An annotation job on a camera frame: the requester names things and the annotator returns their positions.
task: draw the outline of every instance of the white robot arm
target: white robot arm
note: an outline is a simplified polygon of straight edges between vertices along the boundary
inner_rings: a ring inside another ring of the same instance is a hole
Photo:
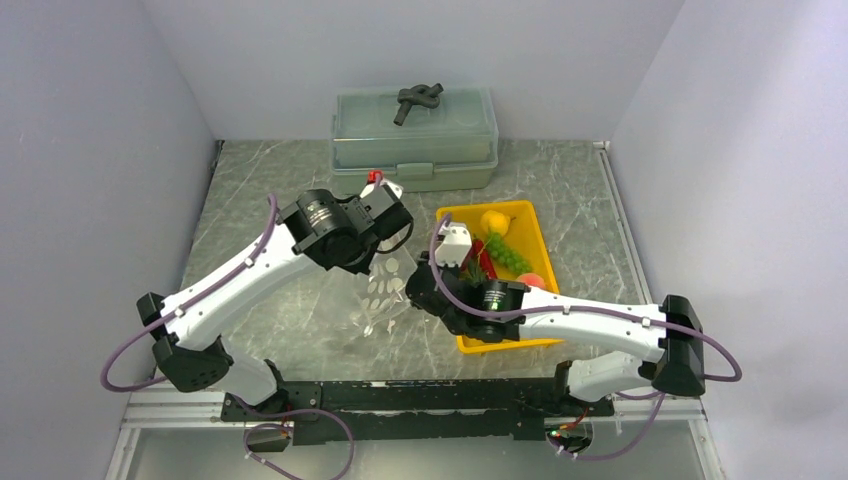
[[[285,402],[276,366],[227,345],[221,333],[253,304],[301,275],[333,267],[368,272],[379,243],[411,228],[401,194],[398,185],[381,180],[347,199],[326,190],[307,191],[277,212],[256,241],[207,277],[168,297],[142,297],[143,323],[161,323],[150,332],[159,369],[184,392],[214,384],[249,405],[275,397]],[[458,279],[471,247],[467,229],[453,223],[439,233],[439,245],[431,245],[435,261],[430,252],[422,254],[406,294],[451,333],[485,342],[560,338],[613,351],[557,366],[556,388],[564,401],[594,402],[648,385],[676,395],[704,392],[700,339],[668,327],[700,331],[685,298],[669,296],[663,305],[614,305],[516,282],[469,285]]]
[[[406,294],[454,335],[484,342],[557,338],[613,351],[559,364],[556,388],[562,398],[595,402],[645,386],[681,396],[704,393],[702,339],[675,331],[702,331],[686,298],[670,295],[662,305],[618,305],[502,280],[469,285],[458,278],[471,248],[465,225],[445,224],[437,238],[431,243],[435,262],[430,251],[422,253]]]
[[[145,325],[169,320],[151,332],[159,369],[180,391],[214,384],[249,405],[284,392],[271,361],[228,345],[221,333],[301,275],[333,267],[367,273],[380,242],[412,226],[401,194],[398,185],[385,180],[346,199],[326,190],[307,191],[277,212],[260,237],[196,284],[164,298],[142,297],[137,306]]]

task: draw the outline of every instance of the yellow lemon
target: yellow lemon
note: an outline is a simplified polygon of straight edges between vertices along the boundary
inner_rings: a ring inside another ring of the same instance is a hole
[[[487,234],[498,233],[504,236],[507,230],[509,230],[509,217],[501,212],[487,210],[480,217],[480,227]]]

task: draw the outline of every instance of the grape bunch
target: grape bunch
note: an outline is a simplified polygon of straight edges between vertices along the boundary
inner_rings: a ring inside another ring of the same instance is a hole
[[[524,259],[518,252],[509,248],[504,242],[503,237],[498,233],[489,235],[486,242],[486,250],[489,256],[496,263],[506,267],[507,270],[514,273],[516,276],[530,273],[530,263]]]

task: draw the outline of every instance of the translucent storage box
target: translucent storage box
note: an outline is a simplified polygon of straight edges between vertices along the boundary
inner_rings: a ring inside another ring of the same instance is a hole
[[[358,193],[368,172],[405,191],[483,188],[498,165],[498,126],[487,88],[445,86],[434,109],[414,106],[393,123],[400,88],[338,95],[330,145],[335,188]]]

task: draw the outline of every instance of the yellow plastic basket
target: yellow plastic basket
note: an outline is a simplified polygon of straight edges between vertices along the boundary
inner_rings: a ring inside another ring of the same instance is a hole
[[[457,207],[442,207],[436,212],[438,221],[446,213],[451,214],[451,221],[461,222],[468,227],[473,237],[485,240],[486,234],[480,226],[480,217],[489,210],[503,213],[512,220],[509,231],[504,236],[504,242],[520,253],[528,262],[533,273],[545,280],[546,290],[559,293],[559,286],[554,277],[554,269],[548,258],[548,249],[542,238],[542,230],[539,228],[539,220],[536,218],[536,210],[533,204],[527,200],[500,203],[480,203],[477,205],[462,205]],[[498,278],[504,280],[515,280],[515,275],[495,263],[495,272]],[[500,343],[483,343],[465,335],[456,337],[456,344],[462,353],[486,353],[498,350],[511,350],[513,348],[548,346],[560,343],[556,339],[533,339],[533,340],[504,340]]]

